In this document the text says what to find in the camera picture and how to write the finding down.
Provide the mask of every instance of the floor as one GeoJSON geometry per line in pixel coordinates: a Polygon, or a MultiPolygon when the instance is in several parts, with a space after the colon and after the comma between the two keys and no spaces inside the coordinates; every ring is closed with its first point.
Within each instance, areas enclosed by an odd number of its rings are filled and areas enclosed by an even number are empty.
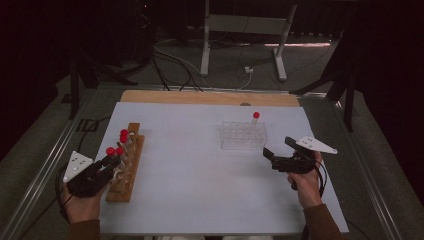
{"type": "MultiPolygon", "coordinates": [[[[58,97],[0,163],[0,196],[2,196],[0,198],[0,216],[2,216],[0,229],[5,231],[28,186],[43,164],[55,157],[52,155],[58,157],[57,165],[52,166],[54,169],[52,173],[55,173],[55,170],[69,159],[67,156],[70,152],[79,148],[82,137],[86,135],[80,150],[86,155],[95,156],[107,127],[107,121],[100,123],[96,132],[88,134],[76,130],[77,125],[81,119],[101,119],[110,116],[114,103],[119,101],[124,90],[163,90],[162,81],[165,81],[171,90],[176,91],[182,88],[186,91],[197,89],[198,91],[287,92],[317,80],[337,46],[337,41],[330,41],[324,37],[289,37],[288,45],[283,51],[288,79],[281,82],[277,79],[272,59],[272,43],[269,43],[270,41],[266,38],[264,40],[264,36],[256,37],[256,41],[253,42],[262,42],[246,44],[245,41],[234,41],[234,36],[226,34],[214,38],[215,40],[210,43],[212,50],[209,75],[202,78],[198,73],[202,41],[197,39],[181,43],[161,36],[154,47],[156,65],[152,61],[141,71],[127,76],[129,80],[139,83],[138,86],[122,86],[100,74],[101,83],[96,90],[81,87],[81,102],[85,104],[82,104],[80,114],[74,121],[68,120],[70,106],[61,103],[63,96],[70,91],[69,77],[58,82],[58,97]],[[169,58],[169,55],[177,57],[180,61],[184,60],[188,70],[170,61],[169,59],[172,58],[169,58]],[[252,67],[253,72],[245,73],[245,66],[252,67]],[[70,136],[61,135],[65,129],[72,129],[70,136]],[[52,150],[57,147],[55,145],[60,138],[66,139],[66,144],[63,147],[60,146],[61,150],[52,150]]],[[[134,66],[134,63],[126,61],[124,66],[130,68],[134,66]]],[[[317,94],[309,94],[311,98],[302,100],[301,104],[305,106],[305,111],[310,117],[314,135],[326,138],[344,152],[338,156],[340,158],[338,161],[334,161],[335,163],[329,166],[328,170],[334,179],[333,184],[337,189],[336,193],[345,217],[351,222],[349,223],[350,233],[347,237],[366,239],[364,235],[367,235],[370,239],[424,239],[422,205],[407,183],[390,146],[367,109],[361,94],[355,92],[352,118],[354,133],[344,131],[345,135],[340,136],[335,133],[337,131],[333,131],[335,128],[342,128],[336,121],[313,120],[318,116],[322,118],[327,114],[334,114],[331,104],[317,104],[313,100],[320,98],[322,94],[318,93],[327,92],[329,87],[331,83],[315,89],[314,92],[317,94]],[[384,213],[385,210],[388,210],[389,214],[381,215],[381,212],[384,213]]],[[[37,185],[38,194],[31,201],[32,204],[28,205],[30,211],[27,218],[22,220],[25,224],[21,229],[18,226],[19,231],[29,229],[23,239],[65,239],[67,225],[61,219],[56,204],[48,208],[45,214],[33,226],[30,226],[30,223],[35,222],[37,216],[54,199],[54,174],[47,176],[45,182],[37,185]]],[[[103,238],[138,239],[113,236],[103,238]]],[[[274,236],[274,238],[283,240],[300,237],[274,236]]]]}

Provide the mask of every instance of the forearm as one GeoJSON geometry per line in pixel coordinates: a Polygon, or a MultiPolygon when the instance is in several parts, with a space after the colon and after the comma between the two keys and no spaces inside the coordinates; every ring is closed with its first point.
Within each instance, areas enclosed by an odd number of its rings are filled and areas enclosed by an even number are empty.
{"type": "Polygon", "coordinates": [[[303,210],[312,240],[345,239],[325,204],[303,210]]]}
{"type": "Polygon", "coordinates": [[[100,221],[90,220],[69,225],[68,240],[100,239],[100,221]]]}

